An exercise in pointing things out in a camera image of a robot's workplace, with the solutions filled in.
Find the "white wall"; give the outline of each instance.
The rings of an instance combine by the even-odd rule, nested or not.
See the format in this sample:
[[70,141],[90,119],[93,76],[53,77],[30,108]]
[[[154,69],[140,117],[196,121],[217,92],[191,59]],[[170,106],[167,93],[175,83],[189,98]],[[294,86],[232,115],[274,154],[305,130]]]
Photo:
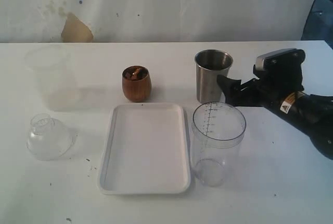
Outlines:
[[82,0],[82,4],[79,1],[0,0],[0,42],[60,42],[68,12],[89,26],[95,42],[299,40],[313,3],[313,0]]

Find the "white tray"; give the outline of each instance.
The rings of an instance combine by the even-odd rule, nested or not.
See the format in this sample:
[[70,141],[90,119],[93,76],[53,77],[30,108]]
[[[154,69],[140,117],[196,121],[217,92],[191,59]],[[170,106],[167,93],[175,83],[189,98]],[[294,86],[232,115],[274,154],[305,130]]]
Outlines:
[[170,103],[116,107],[98,186],[104,194],[176,194],[190,185],[183,109]]

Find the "tabletop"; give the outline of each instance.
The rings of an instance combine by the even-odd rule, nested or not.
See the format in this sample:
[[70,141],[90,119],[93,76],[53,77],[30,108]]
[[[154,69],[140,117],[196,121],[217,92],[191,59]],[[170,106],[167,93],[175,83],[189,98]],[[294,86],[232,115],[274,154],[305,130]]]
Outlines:
[[[200,105],[197,52],[228,52],[234,59],[229,77],[247,81],[254,77],[257,56],[301,48],[305,92],[333,95],[333,51],[324,41],[62,44],[84,96],[61,112],[44,107],[24,66],[27,51],[41,46],[0,44],[0,223],[331,222],[333,161],[264,108],[239,108],[246,134],[235,173],[218,188],[194,178],[179,195],[103,195],[97,187],[112,110],[128,103],[121,88],[126,67],[147,67],[153,86],[149,101],[183,106],[190,123]],[[38,113],[50,114],[76,133],[75,144],[58,160],[38,161],[27,150],[29,122]]]

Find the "stainless steel cup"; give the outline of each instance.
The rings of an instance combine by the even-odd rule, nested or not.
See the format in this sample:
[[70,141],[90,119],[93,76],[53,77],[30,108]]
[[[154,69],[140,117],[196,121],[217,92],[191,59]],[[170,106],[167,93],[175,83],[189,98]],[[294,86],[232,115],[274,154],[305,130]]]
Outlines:
[[223,51],[207,49],[195,56],[197,65],[197,99],[201,103],[220,101],[222,90],[217,75],[228,75],[233,58]]

